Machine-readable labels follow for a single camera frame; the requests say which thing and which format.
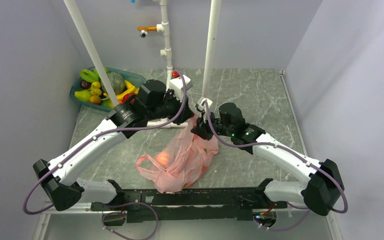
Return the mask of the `pink peach-print plastic bag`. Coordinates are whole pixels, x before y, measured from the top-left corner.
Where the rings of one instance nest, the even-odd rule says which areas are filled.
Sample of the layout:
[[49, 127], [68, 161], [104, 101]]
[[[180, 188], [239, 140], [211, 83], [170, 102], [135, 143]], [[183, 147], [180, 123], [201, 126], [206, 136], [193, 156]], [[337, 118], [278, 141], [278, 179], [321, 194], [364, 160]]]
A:
[[190, 118], [187, 126], [174, 136], [161, 151], [170, 155], [167, 168], [156, 161], [156, 155], [144, 154], [135, 167], [146, 179], [152, 181], [160, 193], [179, 192], [190, 187], [209, 168], [214, 155], [218, 154], [218, 140], [204, 140], [191, 133], [198, 116]]

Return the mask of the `peach fake fruit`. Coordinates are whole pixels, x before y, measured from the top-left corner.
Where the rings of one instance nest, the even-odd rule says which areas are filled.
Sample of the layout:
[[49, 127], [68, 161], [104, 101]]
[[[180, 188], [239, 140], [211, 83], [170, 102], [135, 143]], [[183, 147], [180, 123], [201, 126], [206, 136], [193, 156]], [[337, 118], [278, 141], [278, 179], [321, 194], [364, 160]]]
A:
[[155, 157], [155, 160], [163, 167], [167, 168], [170, 163], [170, 154], [166, 151], [158, 153]]

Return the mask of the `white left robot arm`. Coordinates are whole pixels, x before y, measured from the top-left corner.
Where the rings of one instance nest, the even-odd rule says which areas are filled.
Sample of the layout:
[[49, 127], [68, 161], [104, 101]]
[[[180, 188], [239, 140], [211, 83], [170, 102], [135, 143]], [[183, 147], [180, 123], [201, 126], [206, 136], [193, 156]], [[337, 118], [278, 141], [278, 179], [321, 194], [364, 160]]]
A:
[[138, 131], [149, 130], [149, 121], [168, 119], [180, 125], [194, 113], [189, 108], [187, 91], [193, 86], [186, 76], [171, 79], [168, 85], [147, 80], [125, 103], [114, 107], [84, 139], [62, 155], [38, 160], [33, 169], [39, 185], [57, 211], [77, 203], [99, 202], [111, 210], [124, 203], [124, 192], [114, 180], [91, 181], [80, 175], [103, 154], [128, 140]]

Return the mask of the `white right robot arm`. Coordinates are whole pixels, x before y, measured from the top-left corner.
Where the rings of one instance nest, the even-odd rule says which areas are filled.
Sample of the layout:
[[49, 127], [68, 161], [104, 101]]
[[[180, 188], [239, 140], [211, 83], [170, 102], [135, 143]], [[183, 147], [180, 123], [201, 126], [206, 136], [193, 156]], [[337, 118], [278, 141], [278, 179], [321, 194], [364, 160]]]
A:
[[210, 100], [196, 104], [201, 116], [191, 132], [204, 140], [216, 138], [225, 146], [262, 157], [292, 174], [295, 182], [264, 180], [255, 194], [256, 203], [267, 208], [273, 202], [304, 204], [320, 216], [330, 212], [345, 214], [349, 203], [338, 165], [330, 159], [311, 158], [282, 144], [264, 129], [247, 123], [232, 102], [219, 107], [219, 117], [210, 111]]

